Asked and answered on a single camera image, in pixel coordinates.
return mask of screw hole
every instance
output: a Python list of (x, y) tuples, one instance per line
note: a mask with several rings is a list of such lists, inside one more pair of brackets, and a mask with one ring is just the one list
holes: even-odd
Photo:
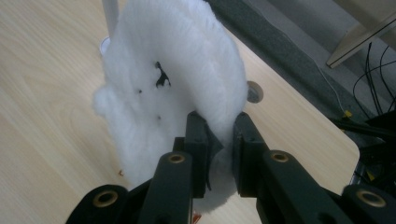
[(254, 81), (248, 81), (248, 92), (247, 92), (247, 100), (253, 104), (257, 104), (262, 101), (264, 97), (264, 92), (262, 91), (262, 87)]

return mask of wooden table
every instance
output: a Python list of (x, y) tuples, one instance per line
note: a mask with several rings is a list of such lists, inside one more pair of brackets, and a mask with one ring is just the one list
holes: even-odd
[[(0, 1), (2, 223), (64, 223), (91, 189), (125, 185), (106, 122), (91, 107), (104, 82), (105, 36), (99, 0)], [(245, 111), (269, 147), (292, 153), (322, 187), (340, 193), (357, 147), (236, 41), (248, 78), (264, 91)], [(254, 200), (235, 195), (200, 223), (259, 222)]]

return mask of black plastic part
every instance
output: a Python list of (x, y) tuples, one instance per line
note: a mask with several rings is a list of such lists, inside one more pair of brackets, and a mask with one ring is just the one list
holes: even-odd
[(286, 223), (352, 223), (289, 153), (266, 151), (262, 161), (262, 178), (269, 189), (262, 199), (274, 197)]
[(184, 137), (176, 137), (172, 151), (184, 150)]
[(262, 223), (285, 223), (282, 211), (263, 181), (260, 182), (258, 190), (256, 209)]
[(396, 160), (395, 146), (391, 143), (382, 143), (369, 147), (359, 148), (361, 157), (359, 161), (364, 165), (392, 164)]
[(115, 185), (93, 189), (77, 205), (66, 224), (120, 223), (122, 211), (128, 201), (127, 195), (127, 189)]
[(366, 123), (370, 124), (370, 126), (396, 132), (396, 110), (392, 110), (386, 114), (369, 119), (366, 121)]
[(341, 205), (355, 223), (396, 223), (396, 200), (371, 186), (345, 187)]
[(137, 223), (191, 223), (191, 170), (192, 158), (188, 153), (161, 156)]
[(241, 197), (257, 197), (259, 162), (269, 150), (247, 113), (241, 113), (233, 126), (233, 176)]
[(396, 167), (393, 167), (387, 171), (387, 173), (380, 178), (376, 178), (372, 185), (384, 190), (386, 193), (393, 196), (396, 199)]
[(192, 169), (194, 198), (204, 198), (206, 184), (210, 189), (210, 162), (220, 149), (222, 149), (222, 145), (209, 130), (206, 120), (197, 112), (191, 112), (187, 116), (183, 150), (194, 158)]
[(146, 199), (146, 195), (149, 191), (149, 185), (151, 179), (145, 183), (139, 185), (128, 193), (128, 203), (125, 204), (125, 208), (122, 212), (120, 222), (122, 224), (135, 224), (139, 219), (140, 210), (143, 206), (143, 202)]

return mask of cotton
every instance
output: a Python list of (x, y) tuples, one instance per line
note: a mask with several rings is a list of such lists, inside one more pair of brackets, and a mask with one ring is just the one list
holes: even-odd
[(233, 123), (248, 84), (238, 49), (209, 4), (130, 0), (103, 62), (106, 83), (93, 107), (107, 121), (130, 189), (153, 177), (159, 158), (172, 150), (175, 137), (185, 136), (187, 115), (196, 110), (224, 148), (211, 164), (212, 190), (194, 207), (210, 212), (226, 203), (235, 193)]

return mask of gray floor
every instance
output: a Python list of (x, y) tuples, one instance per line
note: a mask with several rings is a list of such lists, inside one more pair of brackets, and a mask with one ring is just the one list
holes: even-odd
[[(340, 119), (343, 115), (342, 111), (349, 110), (353, 114), (354, 121), (367, 120), (353, 97), (352, 89), (358, 78), (364, 74), (368, 47), (334, 69), (326, 65), (339, 40), (356, 23), (350, 15), (333, 1), (328, 0), (243, 1), (265, 18), (268, 25), (273, 26), (274, 33), (279, 32), (279, 38), (283, 38), (284, 44), (276, 45), (277, 53), (274, 54), (283, 54), (288, 58), (282, 63), (272, 63), (271, 66), (290, 85), (329, 118)], [(269, 37), (265, 41), (268, 45), (273, 45), (272, 41), (279, 40)], [(379, 65), (386, 46), (380, 39), (373, 42), (370, 56), (372, 68)], [(396, 60), (396, 52), (389, 48), (383, 63), (394, 60)], [(396, 63), (383, 67), (382, 73), (391, 92), (396, 94)], [(393, 99), (386, 91), (379, 71), (373, 72), (373, 77), (379, 102), (384, 111), (388, 110)], [(376, 116), (374, 101), (365, 79), (359, 82), (355, 92), (369, 117)], [(353, 133), (348, 135), (359, 147), (376, 141)]]

